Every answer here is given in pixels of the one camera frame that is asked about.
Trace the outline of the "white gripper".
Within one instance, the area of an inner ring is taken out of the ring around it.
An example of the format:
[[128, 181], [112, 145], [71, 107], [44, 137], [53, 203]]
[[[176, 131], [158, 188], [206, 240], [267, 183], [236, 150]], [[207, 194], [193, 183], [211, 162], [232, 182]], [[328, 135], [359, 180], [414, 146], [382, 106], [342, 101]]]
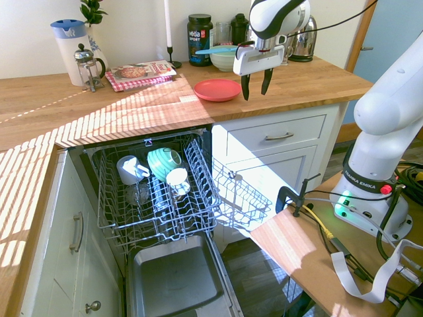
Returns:
[[284, 45], [275, 46], [268, 52], [260, 52], [254, 46], [238, 47], [235, 51], [233, 72], [241, 77], [243, 98], [249, 100], [250, 74], [264, 71], [261, 94], [265, 95], [270, 85], [273, 68], [282, 64]]

